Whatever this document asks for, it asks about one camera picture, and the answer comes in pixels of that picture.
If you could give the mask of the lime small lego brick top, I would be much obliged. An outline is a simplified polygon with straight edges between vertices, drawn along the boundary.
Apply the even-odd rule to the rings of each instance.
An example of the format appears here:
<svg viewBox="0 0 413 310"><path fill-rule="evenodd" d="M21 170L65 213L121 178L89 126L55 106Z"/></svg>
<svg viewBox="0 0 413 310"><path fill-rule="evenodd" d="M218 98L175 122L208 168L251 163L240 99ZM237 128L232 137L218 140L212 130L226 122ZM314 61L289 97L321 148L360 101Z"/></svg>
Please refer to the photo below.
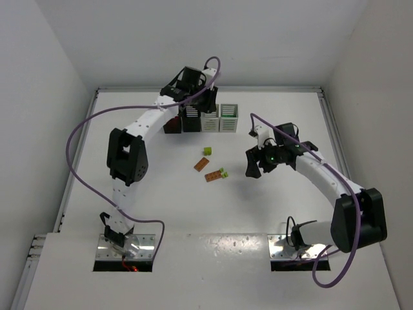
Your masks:
<svg viewBox="0 0 413 310"><path fill-rule="evenodd" d="M203 154L204 154L205 156L210 156L210 155L212 154L212 148L211 148L211 147L205 147L205 148L203 149Z"/></svg>

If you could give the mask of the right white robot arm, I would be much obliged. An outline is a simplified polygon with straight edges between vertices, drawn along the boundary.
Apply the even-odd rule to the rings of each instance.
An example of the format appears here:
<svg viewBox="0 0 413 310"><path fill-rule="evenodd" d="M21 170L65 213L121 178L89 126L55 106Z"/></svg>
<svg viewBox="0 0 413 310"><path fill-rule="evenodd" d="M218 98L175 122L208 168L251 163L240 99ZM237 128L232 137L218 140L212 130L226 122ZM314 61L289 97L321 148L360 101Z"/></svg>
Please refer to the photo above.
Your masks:
<svg viewBox="0 0 413 310"><path fill-rule="evenodd" d="M293 123L278 125L273 132L261 125L249 132L257 145L246 151L246 176L258 179L285 164L310 180L333 207L329 222L295 224L289 238L292 247L323 243L349 253L356 236L359 248L387 238L383 197L377 189L365 189L325 163L312 142L299 140Z"/></svg>

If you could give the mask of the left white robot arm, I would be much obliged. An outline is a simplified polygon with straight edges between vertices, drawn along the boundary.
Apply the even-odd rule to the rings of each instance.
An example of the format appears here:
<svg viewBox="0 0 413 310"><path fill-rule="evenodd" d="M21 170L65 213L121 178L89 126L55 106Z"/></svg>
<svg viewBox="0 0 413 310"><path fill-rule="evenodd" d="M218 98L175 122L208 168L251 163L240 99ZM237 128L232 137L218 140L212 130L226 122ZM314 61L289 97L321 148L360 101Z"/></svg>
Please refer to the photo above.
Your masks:
<svg viewBox="0 0 413 310"><path fill-rule="evenodd" d="M153 108L125 128L111 131L106 165L112 177L112 201L119 214L101 213L101 219L105 238L120 251L132 250L134 221L126 214L135 205L138 183L148 170L146 147L149 141L187 105L198 113L215 111L217 77L215 68L184 67L160 90Z"/></svg>

